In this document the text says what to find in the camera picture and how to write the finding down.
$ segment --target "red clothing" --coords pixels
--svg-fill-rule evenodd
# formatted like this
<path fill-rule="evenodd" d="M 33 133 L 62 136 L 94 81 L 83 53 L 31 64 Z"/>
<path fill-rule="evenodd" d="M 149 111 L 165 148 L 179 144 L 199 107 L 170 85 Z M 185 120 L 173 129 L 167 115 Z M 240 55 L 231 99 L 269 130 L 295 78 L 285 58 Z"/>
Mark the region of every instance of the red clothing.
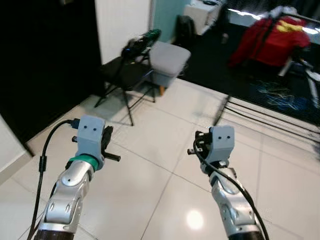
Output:
<path fill-rule="evenodd" d="M 281 67 L 286 64 L 295 47 L 305 48 L 310 44 L 308 35 L 302 30 L 280 31 L 277 27 L 284 24 L 281 20 L 294 26 L 304 26 L 306 24 L 303 20 L 294 20 L 288 16 L 282 17 L 275 24 L 263 47 L 259 50 L 260 52 L 255 56 L 272 20 L 264 18 L 255 22 L 254 25 L 246 30 L 238 49 L 230 57 L 229 67 L 234 67 L 248 58 L 255 58 L 255 60 L 264 64 Z"/>

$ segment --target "cable connector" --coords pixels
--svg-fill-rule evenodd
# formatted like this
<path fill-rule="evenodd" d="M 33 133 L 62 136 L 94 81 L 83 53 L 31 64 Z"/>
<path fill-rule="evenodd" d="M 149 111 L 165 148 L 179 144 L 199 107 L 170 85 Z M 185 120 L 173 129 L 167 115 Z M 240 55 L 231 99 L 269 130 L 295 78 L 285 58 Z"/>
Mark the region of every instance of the cable connector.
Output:
<path fill-rule="evenodd" d="M 71 125 L 71 127 L 73 129 L 78 129 L 79 128 L 79 123 L 80 123 L 80 119 L 79 118 L 75 118 L 75 119 L 71 120 L 70 125 Z"/>
<path fill-rule="evenodd" d="M 40 156 L 39 172 L 43 173 L 47 170 L 47 156 Z"/>

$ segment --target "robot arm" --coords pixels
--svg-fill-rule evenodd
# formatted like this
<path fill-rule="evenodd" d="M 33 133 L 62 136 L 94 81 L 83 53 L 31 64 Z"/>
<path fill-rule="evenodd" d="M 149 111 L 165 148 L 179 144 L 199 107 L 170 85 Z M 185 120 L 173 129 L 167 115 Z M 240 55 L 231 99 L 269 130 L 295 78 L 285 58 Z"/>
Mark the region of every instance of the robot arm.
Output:
<path fill-rule="evenodd" d="M 119 161 L 120 156 L 106 153 L 113 128 L 105 128 L 101 118 L 85 115 L 81 118 L 77 137 L 78 151 L 58 177 L 40 220 L 35 240 L 72 240 L 77 231 L 83 199 L 89 191 L 94 173 L 102 169 L 105 157 Z"/>
<path fill-rule="evenodd" d="M 235 170 L 228 167 L 228 159 L 235 146 L 234 129 L 230 126 L 214 126 L 210 128 L 209 133 L 197 131 L 194 146 L 194 149 L 188 149 L 187 152 L 189 155 L 197 153 L 202 172 L 209 176 L 211 194 L 218 204 L 228 238 L 263 240 L 259 221 L 252 208 L 252 199 L 246 199 L 238 187 L 230 181 L 232 179 L 241 186 Z M 229 179 L 209 166 L 227 175 Z"/>

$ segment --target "floor tile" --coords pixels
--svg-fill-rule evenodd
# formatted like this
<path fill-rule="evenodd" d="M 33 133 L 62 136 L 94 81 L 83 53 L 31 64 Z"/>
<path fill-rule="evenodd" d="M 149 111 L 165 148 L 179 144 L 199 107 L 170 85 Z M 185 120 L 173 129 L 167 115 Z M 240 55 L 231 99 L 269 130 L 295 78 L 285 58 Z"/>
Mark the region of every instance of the floor tile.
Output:
<path fill-rule="evenodd" d="M 18 240 L 27 240 L 28 234 L 29 234 L 29 230 L 26 231 Z M 78 226 L 73 240 L 96 240 L 96 238 L 93 237 L 92 235 L 90 235 L 88 232 L 86 232 L 80 226 Z"/>
<path fill-rule="evenodd" d="M 311 139 L 318 140 L 320 142 L 320 134 L 318 134 L 318 133 L 320 133 L 319 128 L 317 128 L 316 126 L 314 126 L 312 124 L 297 120 L 297 119 L 289 117 L 289 116 L 285 116 L 283 114 L 280 114 L 280 113 L 277 113 L 274 111 L 272 112 L 270 110 L 266 110 L 266 113 L 270 114 L 271 116 L 273 116 L 275 118 L 278 118 L 278 119 L 275 119 L 275 118 L 266 116 L 265 120 L 268 123 L 271 123 L 271 124 L 275 125 L 276 127 L 280 127 L 284 130 L 277 129 L 272 126 L 266 126 L 263 131 L 264 135 L 267 135 L 269 137 L 272 137 L 272 138 L 277 139 L 279 141 L 282 141 L 284 143 L 288 143 L 288 144 L 293 145 L 297 148 L 304 149 L 310 153 L 319 153 L 319 147 L 317 148 L 317 146 L 319 146 L 319 143 L 317 144 L 312 140 L 308 140 L 306 138 L 303 138 L 303 137 L 296 135 L 296 134 L 300 134 L 300 135 L 309 137 Z M 318 133 L 311 132 L 311 131 L 303 129 L 301 127 L 310 129 L 312 131 L 316 131 Z"/>
<path fill-rule="evenodd" d="M 58 176 L 65 170 L 65 166 L 70 158 L 77 152 L 77 144 L 71 142 L 73 136 L 77 135 L 77 130 L 68 125 L 61 126 L 51 138 L 47 148 L 47 165 L 44 172 L 41 197 L 45 201 L 49 199 L 51 189 L 58 179 Z M 38 153 L 32 160 L 22 167 L 12 177 L 26 189 L 36 192 L 39 178 L 39 157 Z"/>
<path fill-rule="evenodd" d="M 172 171 L 193 125 L 147 104 L 137 110 L 135 125 L 124 125 L 114 140 L 149 161 Z"/>
<path fill-rule="evenodd" d="M 150 106 L 163 110 L 174 116 L 195 123 L 207 104 L 208 93 L 192 86 L 181 84 L 177 79 Z"/>
<path fill-rule="evenodd" d="M 219 208 L 210 192 L 173 175 L 143 240 L 226 240 Z"/>
<path fill-rule="evenodd" d="M 204 133 L 208 132 L 207 128 L 199 126 L 196 126 L 193 132 L 197 130 Z M 185 148 L 193 148 L 193 141 L 194 136 L 192 136 Z M 253 199 L 256 199 L 259 158 L 259 150 L 239 141 L 235 142 L 234 149 L 229 158 L 229 167 L 234 168 L 238 180 L 248 190 Z M 211 192 L 209 177 L 201 171 L 200 162 L 195 155 L 188 155 L 185 152 L 174 173 Z"/>
<path fill-rule="evenodd" d="M 49 135 L 51 129 L 60 121 L 67 119 L 80 119 L 83 115 L 92 115 L 106 120 L 106 126 L 113 126 L 113 132 L 115 133 L 124 124 L 124 121 L 128 118 L 128 111 L 121 95 L 121 92 L 115 92 L 111 94 L 106 101 L 104 101 L 100 106 L 94 108 L 96 102 L 98 101 L 98 96 L 90 96 L 78 106 L 74 107 L 71 111 L 67 112 L 61 118 L 52 123 L 44 131 L 32 138 L 28 145 L 35 153 L 42 151 L 43 145 Z M 132 104 L 137 98 L 129 97 L 129 101 Z M 135 114 L 135 110 L 139 108 L 132 109 L 132 113 Z"/>
<path fill-rule="evenodd" d="M 193 128 L 192 136 L 190 136 L 190 138 L 187 141 L 187 144 L 184 147 L 185 151 L 183 152 L 183 156 L 179 161 L 178 165 L 176 166 L 174 173 L 198 185 L 199 187 L 211 192 L 209 177 L 201 171 L 199 159 L 196 155 L 187 154 L 187 149 L 193 149 L 193 142 L 195 140 L 196 131 L 207 133 L 209 129 L 200 126 L 195 126 Z"/>
<path fill-rule="evenodd" d="M 248 106 L 250 105 L 250 107 L 252 107 L 252 104 L 250 103 L 244 102 L 243 104 Z M 220 105 L 221 102 L 218 102 L 215 98 L 212 97 L 211 100 L 207 102 L 202 115 L 198 119 L 197 125 L 201 127 L 212 126 Z M 258 119 L 261 119 L 259 118 L 261 115 L 253 113 L 250 110 L 244 110 L 243 108 L 238 106 L 233 106 L 233 108 L 240 110 L 239 112 L 244 113 L 247 116 L 252 117 L 254 114 L 254 116 L 258 116 Z M 218 125 L 229 125 L 234 127 L 236 133 L 235 139 L 237 141 L 250 145 L 253 148 L 260 149 L 264 127 L 256 121 L 252 121 L 248 118 L 242 117 L 225 109 Z"/>
<path fill-rule="evenodd" d="M 264 220 L 263 222 L 271 240 L 303 240 L 303 237 L 276 226 L 269 221 Z"/>
<path fill-rule="evenodd" d="M 0 239 L 17 240 L 31 225 L 36 195 L 8 179 L 0 186 Z M 40 201 L 38 216 L 45 203 Z"/>
<path fill-rule="evenodd" d="M 110 144 L 121 161 L 106 160 L 84 199 L 81 226 L 98 239 L 140 239 L 170 173 Z"/>
<path fill-rule="evenodd" d="M 320 239 L 320 176 L 264 153 L 257 208 L 263 218 L 304 239 Z"/>
<path fill-rule="evenodd" d="M 312 153 L 305 148 L 296 146 L 297 142 L 288 138 L 279 138 L 275 134 L 274 136 L 263 135 L 262 151 L 313 173 L 320 174 L 320 154 L 316 153 L 318 150 L 314 149 L 314 153 Z"/>
<path fill-rule="evenodd" d="M 223 98 L 225 98 L 227 96 L 226 94 L 224 94 L 222 92 L 215 91 L 215 90 L 212 90 L 210 88 L 206 88 L 204 86 L 200 86 L 200 85 L 197 85 L 195 83 L 192 83 L 192 82 L 189 82 L 189 81 L 185 81 L 185 80 L 182 80 L 182 79 L 179 79 L 179 78 L 177 78 L 175 80 L 175 82 L 178 83 L 178 84 L 182 84 L 182 85 L 188 86 L 190 88 L 193 88 L 193 89 L 195 89 L 197 91 L 201 91 L 203 93 L 210 94 L 210 95 L 214 96 L 218 101 L 221 101 Z"/>

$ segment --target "dark doorway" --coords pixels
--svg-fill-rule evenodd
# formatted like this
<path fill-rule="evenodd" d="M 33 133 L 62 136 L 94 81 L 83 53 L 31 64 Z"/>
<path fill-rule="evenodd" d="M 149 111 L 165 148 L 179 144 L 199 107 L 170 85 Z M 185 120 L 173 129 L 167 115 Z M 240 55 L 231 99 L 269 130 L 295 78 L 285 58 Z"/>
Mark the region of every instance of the dark doorway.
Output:
<path fill-rule="evenodd" d="M 92 91 L 101 64 L 94 0 L 10 3 L 0 113 L 25 143 Z"/>

